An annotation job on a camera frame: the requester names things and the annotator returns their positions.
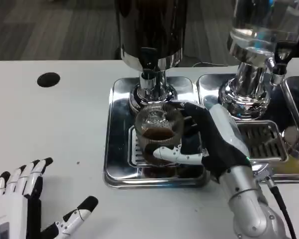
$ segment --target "white countertop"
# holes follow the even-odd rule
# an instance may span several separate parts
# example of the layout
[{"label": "white countertop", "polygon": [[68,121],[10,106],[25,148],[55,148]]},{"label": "white countertop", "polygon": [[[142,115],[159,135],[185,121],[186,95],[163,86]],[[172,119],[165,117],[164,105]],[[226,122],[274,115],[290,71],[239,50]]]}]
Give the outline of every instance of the white countertop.
[{"label": "white countertop", "polygon": [[[168,75],[196,81],[206,73],[236,69],[175,68]],[[299,75],[299,59],[288,69],[289,75]],[[36,80],[45,72],[58,73],[59,84],[39,87]],[[235,239],[233,215],[215,183],[198,189],[138,190],[104,184],[110,88],[119,78],[137,75],[123,61],[0,62],[0,174],[52,157],[41,196],[42,228],[60,220],[87,196],[99,199],[74,239]],[[263,188],[280,214],[269,190]],[[280,189],[299,239],[299,184]]]}]

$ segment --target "gray carpet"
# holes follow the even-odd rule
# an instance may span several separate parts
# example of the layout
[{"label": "gray carpet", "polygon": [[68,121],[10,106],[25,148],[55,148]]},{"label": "gray carpet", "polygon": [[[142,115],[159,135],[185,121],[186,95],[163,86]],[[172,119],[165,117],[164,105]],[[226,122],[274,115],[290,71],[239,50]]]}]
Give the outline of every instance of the gray carpet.
[{"label": "gray carpet", "polygon": [[[189,0],[182,64],[237,64],[232,15],[231,1]],[[0,0],[0,60],[110,60],[118,46],[113,0]]]}]

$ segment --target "coffee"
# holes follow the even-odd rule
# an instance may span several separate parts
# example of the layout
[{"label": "coffee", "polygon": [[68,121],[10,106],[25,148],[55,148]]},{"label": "coffee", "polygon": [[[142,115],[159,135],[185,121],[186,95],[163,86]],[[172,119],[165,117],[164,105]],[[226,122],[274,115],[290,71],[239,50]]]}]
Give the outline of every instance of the coffee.
[{"label": "coffee", "polygon": [[184,45],[187,0],[115,0],[120,44],[124,52],[140,59],[142,49],[155,49],[156,59]]},{"label": "coffee", "polygon": [[147,139],[159,141],[159,140],[167,140],[174,136],[174,132],[169,128],[148,128],[143,136]]}]

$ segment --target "robotic hand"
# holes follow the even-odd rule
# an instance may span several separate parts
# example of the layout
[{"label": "robotic hand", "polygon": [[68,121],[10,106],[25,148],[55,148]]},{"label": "robotic hand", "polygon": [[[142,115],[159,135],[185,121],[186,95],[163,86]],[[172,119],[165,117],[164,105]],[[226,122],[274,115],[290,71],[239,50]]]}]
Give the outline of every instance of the robotic hand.
[{"label": "robotic hand", "polygon": [[65,239],[90,216],[98,204],[88,197],[76,209],[40,232],[43,178],[52,158],[36,160],[0,176],[0,239]]},{"label": "robotic hand", "polygon": [[[208,153],[183,155],[180,153],[181,145],[174,149],[166,145],[153,151],[153,155],[175,163],[203,164],[226,193],[229,207],[234,213],[234,231],[239,239],[287,239],[283,220],[268,206],[258,180],[254,178],[248,148],[228,111],[219,104],[207,110],[190,102],[171,103],[185,116],[192,117]],[[264,175],[262,179],[268,182],[286,217],[292,238],[295,239],[277,186],[270,174]]]}]

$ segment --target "white robotic hand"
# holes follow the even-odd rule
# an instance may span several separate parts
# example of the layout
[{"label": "white robotic hand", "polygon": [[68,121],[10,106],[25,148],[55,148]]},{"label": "white robotic hand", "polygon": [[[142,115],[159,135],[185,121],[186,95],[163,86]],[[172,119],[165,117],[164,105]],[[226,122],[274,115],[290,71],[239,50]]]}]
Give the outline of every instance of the white robotic hand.
[{"label": "white robotic hand", "polygon": [[73,211],[41,232],[43,178],[52,158],[36,160],[0,176],[0,239],[65,239],[89,217],[98,204],[88,197]]}]

